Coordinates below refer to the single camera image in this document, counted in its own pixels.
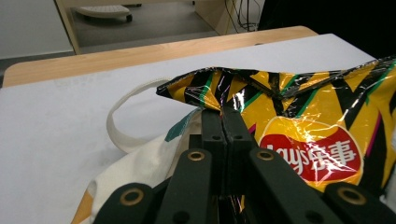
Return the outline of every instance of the white strap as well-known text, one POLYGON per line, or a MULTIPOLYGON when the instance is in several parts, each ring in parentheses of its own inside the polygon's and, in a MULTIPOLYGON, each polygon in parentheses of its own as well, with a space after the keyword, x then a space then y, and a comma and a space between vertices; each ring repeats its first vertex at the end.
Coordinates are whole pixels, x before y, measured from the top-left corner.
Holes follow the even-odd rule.
POLYGON ((111 141, 114 143, 114 145, 116 145, 117 148, 129 153, 131 152, 132 148, 141 146, 147 143, 147 141, 140 138, 134 138, 132 136, 120 132, 114 123, 114 119, 113 119, 114 112, 117 109, 119 109, 120 106, 122 106, 132 96, 137 95, 140 92, 145 91, 147 89, 158 87, 168 82, 169 80, 171 79, 166 77, 158 78, 151 80, 147 83, 144 83, 140 86, 137 86, 136 88, 128 92, 126 95, 124 95, 113 105, 113 107, 110 109, 107 115, 106 127, 107 127, 108 136, 110 137, 111 141))

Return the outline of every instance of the wooden table edge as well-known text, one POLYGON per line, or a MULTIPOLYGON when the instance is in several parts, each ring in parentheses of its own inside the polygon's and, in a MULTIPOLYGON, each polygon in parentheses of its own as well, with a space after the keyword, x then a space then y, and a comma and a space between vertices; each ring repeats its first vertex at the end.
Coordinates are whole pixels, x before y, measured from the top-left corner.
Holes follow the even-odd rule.
POLYGON ((11 65, 4 73, 3 87, 12 87, 63 77, 75 77, 90 73, 114 70, 145 63, 156 63, 193 55, 238 49, 255 44, 267 44, 284 40, 318 35, 304 26, 274 30, 222 35, 131 49, 39 60, 11 65))

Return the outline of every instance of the plastic packaging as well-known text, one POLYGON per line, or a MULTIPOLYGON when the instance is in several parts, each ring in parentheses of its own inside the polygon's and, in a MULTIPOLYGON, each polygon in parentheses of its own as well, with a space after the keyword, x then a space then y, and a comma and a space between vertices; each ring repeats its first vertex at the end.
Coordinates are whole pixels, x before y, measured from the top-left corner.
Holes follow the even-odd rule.
POLYGON ((209 67, 176 77, 157 94, 241 112, 260 147, 270 148, 321 191, 346 181, 381 195, 396 153, 396 56, 307 74, 209 67))

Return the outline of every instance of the floor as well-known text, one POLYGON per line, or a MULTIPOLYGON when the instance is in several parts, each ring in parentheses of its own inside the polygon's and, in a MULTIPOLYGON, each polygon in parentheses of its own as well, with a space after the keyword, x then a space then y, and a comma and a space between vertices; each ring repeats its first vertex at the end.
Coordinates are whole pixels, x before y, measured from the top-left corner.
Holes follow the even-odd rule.
MULTIPOLYGON (((86 21, 82 15, 74 13, 78 42, 82 53, 126 49, 218 35, 195 13, 192 1, 127 7, 133 14, 132 22, 127 22, 125 18, 92 18, 86 21)), ((261 13, 259 4, 250 5, 249 8, 250 21, 258 21, 261 13)), ((246 20, 246 15, 241 15, 241 17, 237 15, 238 13, 234 13, 234 26, 231 27, 230 34, 247 32, 237 24, 239 20, 246 20)), ((5 71, 12 64, 71 55, 74 53, 64 52, 0 60, 0 88, 5 71)))

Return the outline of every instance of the chip bag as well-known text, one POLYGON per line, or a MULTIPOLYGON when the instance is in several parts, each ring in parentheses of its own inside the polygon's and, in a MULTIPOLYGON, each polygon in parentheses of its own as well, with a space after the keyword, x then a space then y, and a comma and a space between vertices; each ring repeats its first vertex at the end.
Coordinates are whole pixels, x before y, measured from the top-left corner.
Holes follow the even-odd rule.
POLYGON ((396 56, 306 74, 209 67, 174 78, 157 94, 240 111, 260 147, 279 153, 311 187, 333 182, 383 194, 396 160, 396 56))

